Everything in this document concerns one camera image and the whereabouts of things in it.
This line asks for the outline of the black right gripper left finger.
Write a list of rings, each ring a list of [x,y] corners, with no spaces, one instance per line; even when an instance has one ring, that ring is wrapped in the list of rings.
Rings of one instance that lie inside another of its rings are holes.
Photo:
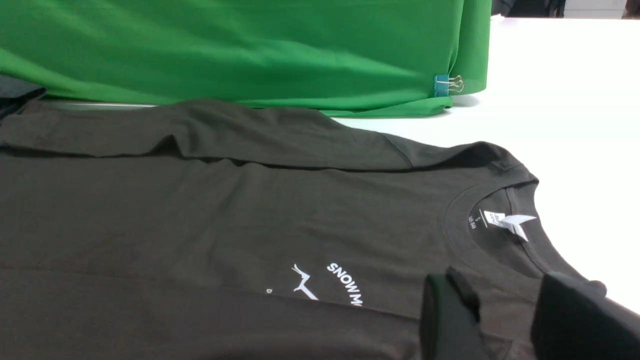
[[[460,271],[429,274],[419,324],[423,360],[485,360],[480,297]]]

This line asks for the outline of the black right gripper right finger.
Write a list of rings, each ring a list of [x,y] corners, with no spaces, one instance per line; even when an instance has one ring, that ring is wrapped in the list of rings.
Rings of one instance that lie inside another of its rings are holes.
[[[638,360],[640,318],[608,299],[603,284],[550,272],[542,278],[531,342],[538,360]]]

